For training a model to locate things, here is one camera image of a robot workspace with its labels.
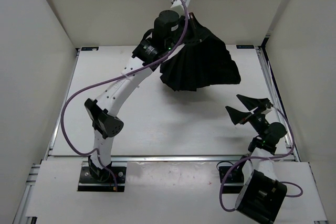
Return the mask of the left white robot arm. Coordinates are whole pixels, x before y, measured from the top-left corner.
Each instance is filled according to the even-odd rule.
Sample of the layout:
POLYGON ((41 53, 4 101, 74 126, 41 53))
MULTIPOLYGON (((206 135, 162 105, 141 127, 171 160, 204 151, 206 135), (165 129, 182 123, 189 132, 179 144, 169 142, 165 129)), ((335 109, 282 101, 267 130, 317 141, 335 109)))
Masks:
POLYGON ((90 175, 98 182, 116 176, 111 170, 111 150, 114 137, 124 123, 117 117, 122 105, 139 84, 149 77, 173 48, 200 40, 199 24, 193 17, 172 10, 160 12, 140 43, 132 52, 120 80, 114 81, 97 98, 87 99, 85 108, 92 120, 95 152, 89 155, 90 175))

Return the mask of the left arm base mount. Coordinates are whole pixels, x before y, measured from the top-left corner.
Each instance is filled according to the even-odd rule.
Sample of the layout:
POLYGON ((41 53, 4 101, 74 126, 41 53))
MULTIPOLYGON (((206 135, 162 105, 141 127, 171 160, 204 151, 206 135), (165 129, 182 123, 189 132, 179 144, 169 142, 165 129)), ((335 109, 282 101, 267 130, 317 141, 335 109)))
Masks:
POLYGON ((109 169, 114 173, 116 177, 117 186, 115 186, 114 179, 108 171, 104 169, 102 173, 102 178, 98 178, 98 176, 95 175, 89 167, 88 162, 82 162, 77 191, 109 193, 124 192, 127 175, 127 164, 113 164, 109 166, 109 169))

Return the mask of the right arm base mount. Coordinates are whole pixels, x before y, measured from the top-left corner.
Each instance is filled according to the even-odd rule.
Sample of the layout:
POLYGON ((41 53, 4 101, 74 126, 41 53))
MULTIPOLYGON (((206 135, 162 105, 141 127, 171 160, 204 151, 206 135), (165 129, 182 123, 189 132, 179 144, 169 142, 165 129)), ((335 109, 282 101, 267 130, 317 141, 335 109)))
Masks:
MULTIPOLYGON (((219 172, 220 182, 223 181, 225 174, 233 166, 231 161, 220 161, 217 163, 216 168, 219 172)), ((228 175, 224 187, 223 194, 238 194, 243 188, 244 175, 242 172, 242 166, 239 165, 234 168, 233 171, 228 175)))

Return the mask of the black pleated skirt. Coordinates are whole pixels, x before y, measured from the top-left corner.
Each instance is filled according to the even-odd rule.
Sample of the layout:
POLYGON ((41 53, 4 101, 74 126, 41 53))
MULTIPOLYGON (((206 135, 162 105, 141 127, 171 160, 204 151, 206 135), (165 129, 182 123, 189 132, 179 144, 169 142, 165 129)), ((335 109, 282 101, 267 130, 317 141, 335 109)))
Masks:
POLYGON ((160 79, 173 91, 240 84, 241 76, 226 44, 195 18, 201 41, 183 48, 160 65, 160 79))

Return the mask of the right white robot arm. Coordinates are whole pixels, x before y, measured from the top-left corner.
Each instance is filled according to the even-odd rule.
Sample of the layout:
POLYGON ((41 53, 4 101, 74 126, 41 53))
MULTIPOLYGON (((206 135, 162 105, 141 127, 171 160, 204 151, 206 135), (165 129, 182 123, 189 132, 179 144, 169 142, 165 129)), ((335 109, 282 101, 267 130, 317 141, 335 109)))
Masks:
POLYGON ((234 125, 249 123, 257 132, 248 147, 247 160, 236 168, 236 177, 243 182, 238 194, 235 211, 258 223, 274 223, 281 208, 287 187, 274 171, 272 157, 277 144, 287 134, 280 122, 269 123, 266 119, 273 107, 269 99, 256 99, 237 95, 247 112, 227 106, 234 125))

